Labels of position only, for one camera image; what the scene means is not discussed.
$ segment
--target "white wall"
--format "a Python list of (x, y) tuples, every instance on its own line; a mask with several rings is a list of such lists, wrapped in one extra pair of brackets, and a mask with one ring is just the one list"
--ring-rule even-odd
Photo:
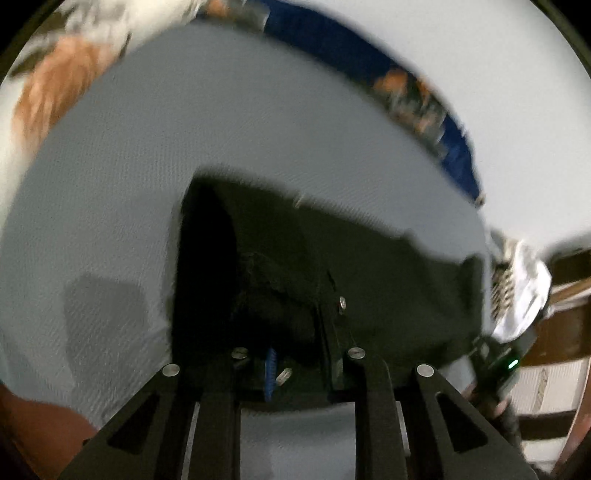
[(295, 1), (357, 25), (443, 93), (490, 224), (545, 250), (591, 232), (591, 79), (529, 0)]

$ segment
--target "blue cable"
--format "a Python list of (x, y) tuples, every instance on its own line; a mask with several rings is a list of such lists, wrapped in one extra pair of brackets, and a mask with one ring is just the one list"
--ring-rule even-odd
[(271, 401), (277, 379), (277, 352), (270, 347), (265, 360), (265, 401)]

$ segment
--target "metal screw head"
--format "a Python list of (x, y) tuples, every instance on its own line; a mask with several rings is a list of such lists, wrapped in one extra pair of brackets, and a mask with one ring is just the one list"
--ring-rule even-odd
[(164, 365), (162, 368), (162, 374), (165, 377), (176, 377), (180, 371), (181, 368), (177, 364)]
[(433, 369), (433, 367), (431, 365), (421, 364), (417, 367), (417, 373), (421, 377), (432, 377), (433, 374), (435, 373), (435, 370)]
[(365, 350), (360, 346), (354, 346), (347, 352), (353, 360), (361, 360), (365, 356)]
[(244, 360), (248, 356), (248, 349), (243, 346), (236, 347), (232, 350), (232, 358), (234, 360)]
[(293, 373), (293, 370), (291, 368), (285, 368), (283, 370), (283, 372), (281, 372), (278, 377), (275, 379), (275, 383), (277, 384), (278, 387), (282, 386), (285, 382), (287, 382), (289, 380), (289, 377), (291, 377), (291, 374)]

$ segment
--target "person's arm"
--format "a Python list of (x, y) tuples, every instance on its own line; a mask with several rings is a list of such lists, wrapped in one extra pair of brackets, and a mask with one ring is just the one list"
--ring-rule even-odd
[(42, 480), (57, 479), (96, 434), (82, 415), (69, 408), (23, 400), (0, 384), (0, 429)]

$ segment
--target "black fabric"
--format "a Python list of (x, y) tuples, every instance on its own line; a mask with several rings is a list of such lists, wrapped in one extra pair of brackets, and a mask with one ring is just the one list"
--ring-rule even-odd
[(183, 203), (175, 361), (225, 344), (259, 358), (272, 346), (312, 366), (319, 322), (340, 330), (342, 354), (361, 346), (405, 375), (418, 362), (440, 367), (467, 353), (482, 321), (479, 258), (434, 260), (409, 238), (294, 205), (283, 192), (193, 180)]

